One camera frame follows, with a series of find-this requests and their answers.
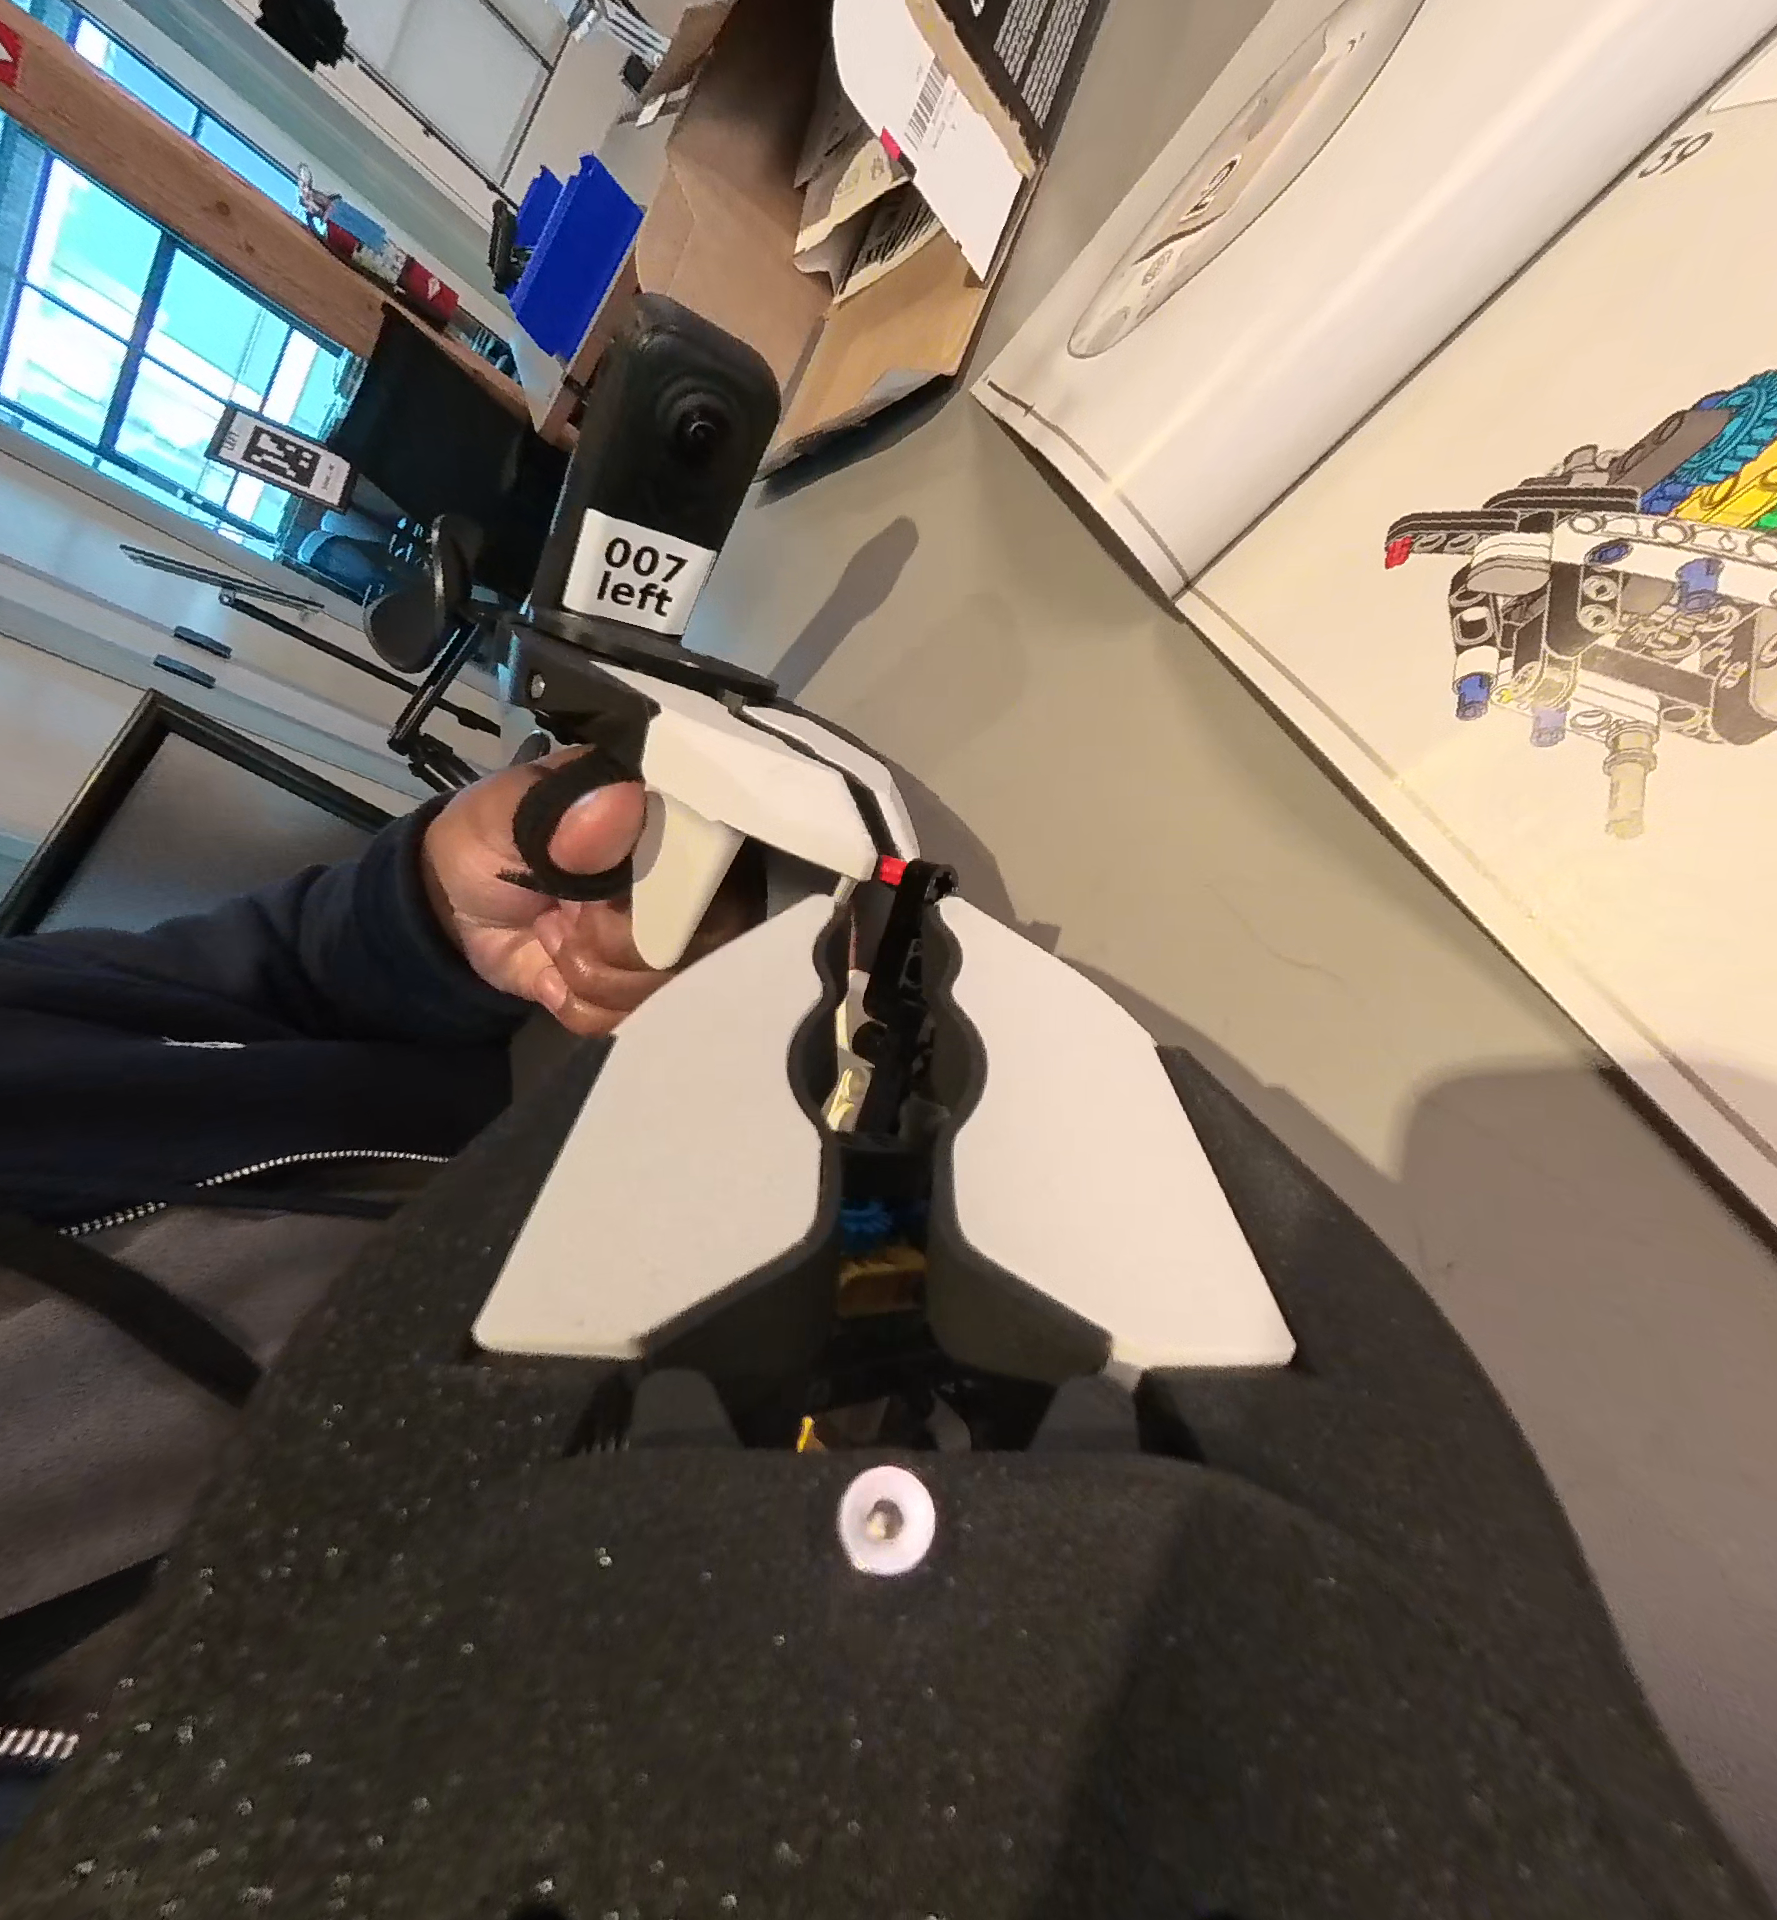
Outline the lego instruction booklet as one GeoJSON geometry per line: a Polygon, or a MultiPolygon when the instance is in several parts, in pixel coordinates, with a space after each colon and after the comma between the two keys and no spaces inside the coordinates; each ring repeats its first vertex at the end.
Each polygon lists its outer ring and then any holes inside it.
{"type": "Polygon", "coordinates": [[[1281,3],[977,399],[1777,1233],[1777,3],[1281,3]]]}

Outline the person's left forearm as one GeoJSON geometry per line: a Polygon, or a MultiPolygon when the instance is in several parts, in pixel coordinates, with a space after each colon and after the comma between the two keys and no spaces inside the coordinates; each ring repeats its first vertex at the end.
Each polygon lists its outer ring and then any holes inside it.
{"type": "Polygon", "coordinates": [[[76,1229],[466,1149],[511,1098],[530,1004],[437,922],[438,809],[147,931],[0,937],[0,1207],[76,1229]]]}

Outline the blue storage bins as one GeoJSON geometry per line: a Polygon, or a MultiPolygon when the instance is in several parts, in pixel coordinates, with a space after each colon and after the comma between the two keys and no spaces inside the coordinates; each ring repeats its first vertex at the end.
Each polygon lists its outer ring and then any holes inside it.
{"type": "Polygon", "coordinates": [[[596,153],[584,153],[567,175],[541,168],[530,180],[517,210],[522,267],[507,298],[536,348],[560,358],[580,352],[645,217],[596,153]]]}

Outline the wooden beam red sticker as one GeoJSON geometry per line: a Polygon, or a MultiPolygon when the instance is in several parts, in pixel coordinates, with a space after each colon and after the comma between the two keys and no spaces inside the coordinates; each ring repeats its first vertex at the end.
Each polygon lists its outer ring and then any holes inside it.
{"type": "Polygon", "coordinates": [[[176,236],[310,332],[373,357],[386,318],[438,348],[529,425],[520,382],[430,327],[195,140],[172,128],[25,11],[0,3],[0,111],[84,178],[176,236]]]}

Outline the partly built lego model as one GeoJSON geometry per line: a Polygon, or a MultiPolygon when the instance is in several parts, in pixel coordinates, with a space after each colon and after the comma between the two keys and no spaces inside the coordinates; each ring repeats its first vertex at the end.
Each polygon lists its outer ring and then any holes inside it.
{"type": "Polygon", "coordinates": [[[799,1455],[957,1451],[977,1439],[971,1376],[943,1355],[928,1313],[943,1112],[931,1090],[923,928],[955,886],[952,867],[909,859],[900,886],[873,879],[835,916],[839,997],[812,1028],[828,1070],[810,1098],[835,1150],[835,1323],[791,1443],[799,1455]]]}

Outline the brown cardboard box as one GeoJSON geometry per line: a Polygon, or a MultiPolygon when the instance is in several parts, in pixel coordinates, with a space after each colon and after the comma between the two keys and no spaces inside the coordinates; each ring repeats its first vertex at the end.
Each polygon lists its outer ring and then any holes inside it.
{"type": "Polygon", "coordinates": [[[834,68],[830,6],[702,3],[688,84],[639,231],[645,297],[756,348],[780,384],[757,473],[952,382],[994,297],[834,68]]]}

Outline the person's left hand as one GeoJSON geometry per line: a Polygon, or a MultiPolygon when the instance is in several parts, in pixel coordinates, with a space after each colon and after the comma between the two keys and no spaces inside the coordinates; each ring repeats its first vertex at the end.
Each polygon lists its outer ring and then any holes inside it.
{"type": "Polygon", "coordinates": [[[514,821],[524,795],[585,755],[562,747],[449,798],[424,832],[420,867],[438,926],[475,976],[569,1033],[598,1038],[674,975],[640,955],[627,903],[558,900],[509,879],[522,867],[514,821]]]}

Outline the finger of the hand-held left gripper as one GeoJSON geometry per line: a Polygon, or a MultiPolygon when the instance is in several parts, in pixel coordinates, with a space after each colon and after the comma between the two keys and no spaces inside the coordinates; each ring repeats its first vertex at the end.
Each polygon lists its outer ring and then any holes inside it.
{"type": "Polygon", "coordinates": [[[747,705],[745,720],[839,773],[878,856],[900,859],[923,856],[899,780],[873,749],[787,701],[747,705]]]}
{"type": "Polygon", "coordinates": [[[861,778],[714,701],[662,701],[647,722],[645,784],[670,848],[751,842],[851,880],[877,879],[896,858],[861,778]]]}

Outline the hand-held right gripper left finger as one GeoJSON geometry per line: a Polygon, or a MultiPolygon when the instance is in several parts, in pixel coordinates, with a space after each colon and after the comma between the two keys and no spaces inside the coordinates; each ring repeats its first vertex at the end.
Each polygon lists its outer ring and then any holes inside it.
{"type": "Polygon", "coordinates": [[[502,1358],[647,1358],[828,1265],[835,1157],[796,1058],[832,1013],[832,900],[682,973],[612,1038],[474,1323],[502,1358]]]}

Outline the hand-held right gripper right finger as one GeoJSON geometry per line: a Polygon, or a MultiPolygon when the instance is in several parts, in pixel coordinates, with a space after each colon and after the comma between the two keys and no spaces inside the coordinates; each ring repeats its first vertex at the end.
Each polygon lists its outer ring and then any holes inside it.
{"type": "Polygon", "coordinates": [[[1297,1352],[1164,1050],[968,900],[930,914],[928,1310],[991,1374],[1270,1372],[1297,1352]]]}

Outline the black white marker sign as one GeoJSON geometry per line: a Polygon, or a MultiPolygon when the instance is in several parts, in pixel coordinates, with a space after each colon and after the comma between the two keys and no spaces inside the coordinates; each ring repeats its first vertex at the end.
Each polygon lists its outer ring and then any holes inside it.
{"type": "Polygon", "coordinates": [[[238,403],[222,408],[207,460],[330,511],[347,508],[357,482],[355,468],[342,455],[238,403]]]}

